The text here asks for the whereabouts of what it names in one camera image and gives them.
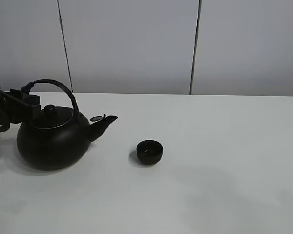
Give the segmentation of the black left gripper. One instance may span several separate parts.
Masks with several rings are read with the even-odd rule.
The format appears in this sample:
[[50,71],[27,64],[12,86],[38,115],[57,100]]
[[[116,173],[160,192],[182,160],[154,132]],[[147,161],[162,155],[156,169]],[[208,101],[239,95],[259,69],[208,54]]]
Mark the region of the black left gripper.
[[0,133],[9,130],[11,124],[37,120],[41,115],[40,97],[29,94],[31,82],[20,90],[5,92],[0,86]]

